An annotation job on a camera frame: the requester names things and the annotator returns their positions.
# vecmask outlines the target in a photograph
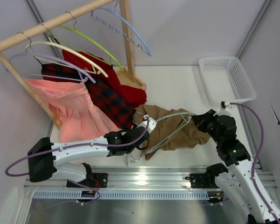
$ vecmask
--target white basket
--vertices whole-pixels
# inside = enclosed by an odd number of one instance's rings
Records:
[[[199,60],[202,81],[209,102],[243,103],[256,98],[255,90],[237,57],[207,57]]]

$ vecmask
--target metal floor panel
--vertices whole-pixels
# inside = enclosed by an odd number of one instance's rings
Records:
[[[231,202],[210,206],[192,200],[98,200],[81,206],[34,199],[26,224],[244,224]]]

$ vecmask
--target light blue hanger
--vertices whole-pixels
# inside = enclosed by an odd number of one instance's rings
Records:
[[[115,33],[118,33],[120,36],[125,37],[129,42],[132,42],[137,48],[140,48],[144,53],[148,54],[149,56],[152,56],[150,48],[148,47],[148,45],[145,43],[145,41],[143,40],[143,38],[140,36],[140,34],[135,30],[135,28],[128,22],[125,20],[125,18],[123,18],[121,15],[119,15],[117,12],[112,11],[111,9],[107,8],[107,7],[100,7],[97,9],[103,9],[106,10],[112,14],[114,14],[115,16],[117,16],[118,18],[120,18],[133,32],[134,34],[136,34],[136,36],[139,38],[139,40],[141,41],[141,43],[144,45],[144,47],[146,48],[146,51],[143,50],[143,47],[141,44],[136,44],[135,41],[131,38],[129,39],[127,34],[121,32],[120,30],[118,30],[117,28],[114,29],[114,27],[112,26],[112,24],[107,23],[104,20],[101,20],[99,17],[95,16],[95,19],[97,21],[99,21],[100,23],[102,23],[103,25],[106,25],[108,28],[112,29]]]

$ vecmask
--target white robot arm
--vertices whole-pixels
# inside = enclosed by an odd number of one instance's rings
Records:
[[[76,165],[70,161],[124,155],[131,153],[134,148],[143,150],[140,145],[149,140],[149,134],[156,127],[155,120],[147,115],[144,119],[146,120],[130,131],[110,132],[92,140],[71,143],[51,143],[49,138],[39,140],[28,155],[46,150],[52,150],[52,153],[28,159],[30,181],[67,179],[83,182],[92,174],[90,166]],[[219,163],[207,168],[205,179],[209,184],[224,191],[248,224],[280,224],[280,209],[267,194],[257,174],[251,178],[251,157],[245,146],[236,139],[234,118],[210,110],[203,115],[192,116],[192,119],[198,130],[209,133],[216,142],[218,155],[226,165]]]
[[[147,115],[143,119],[144,121],[132,130],[110,132],[92,140],[51,143],[49,138],[40,139],[28,152],[28,156],[47,150],[52,150],[52,153],[28,159],[30,181],[66,179],[81,182],[87,179],[87,175],[91,172],[90,166],[88,164],[73,164],[70,161],[88,157],[124,155],[131,153],[135,148],[143,150],[140,145],[149,140],[149,134],[157,123]]]
[[[218,155],[226,165],[219,163],[207,167],[202,175],[204,180],[212,187],[219,187],[248,224],[280,224],[280,209],[252,169],[252,160],[245,146],[236,138],[235,119],[226,111],[217,113],[214,110],[192,116],[192,119],[198,130],[208,133],[215,141]],[[192,182],[194,177],[195,174],[191,174],[188,179]]]

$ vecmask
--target wooden base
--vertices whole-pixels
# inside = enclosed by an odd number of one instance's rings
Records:
[[[123,68],[123,71],[118,69],[116,74],[122,85],[128,85],[146,91],[146,84],[138,76],[135,75],[135,82],[130,79],[126,67]]]

